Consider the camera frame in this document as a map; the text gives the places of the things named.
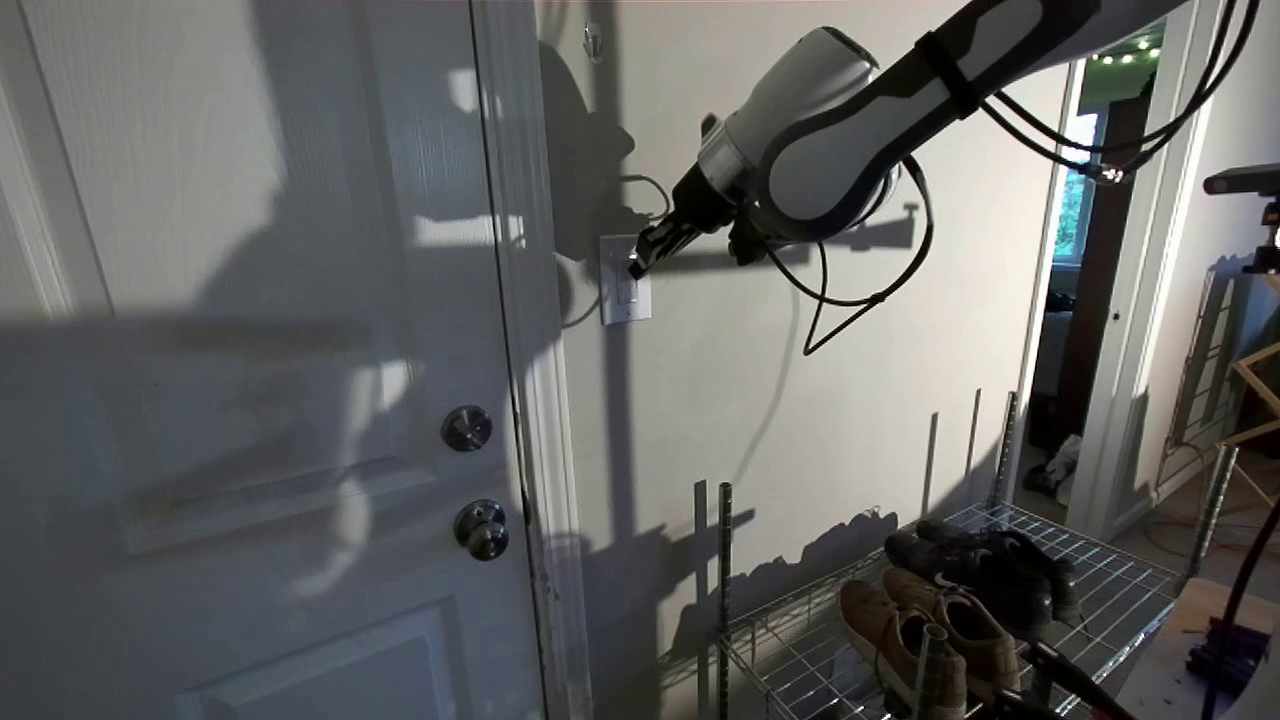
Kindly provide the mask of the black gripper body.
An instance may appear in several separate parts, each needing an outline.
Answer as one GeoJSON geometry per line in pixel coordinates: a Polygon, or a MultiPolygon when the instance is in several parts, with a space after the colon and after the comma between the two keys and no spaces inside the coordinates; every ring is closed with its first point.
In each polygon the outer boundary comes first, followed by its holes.
{"type": "Polygon", "coordinates": [[[748,198],[740,186],[714,186],[700,167],[687,167],[676,179],[671,198],[676,208],[640,233],[640,264],[660,264],[709,233],[728,233],[728,251],[735,264],[754,264],[762,256],[762,239],[748,223],[748,198]]]}

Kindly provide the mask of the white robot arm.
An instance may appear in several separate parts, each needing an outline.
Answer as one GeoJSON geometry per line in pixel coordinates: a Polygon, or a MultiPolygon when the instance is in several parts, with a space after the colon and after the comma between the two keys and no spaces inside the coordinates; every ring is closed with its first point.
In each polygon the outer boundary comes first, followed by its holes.
{"type": "Polygon", "coordinates": [[[1185,0],[967,0],[881,69],[841,28],[800,36],[748,91],[700,133],[671,211],[633,243],[626,273],[647,275],[696,235],[732,226],[732,251],[762,235],[844,233],[877,183],[992,91],[1046,62],[1087,57],[1185,0]]]}

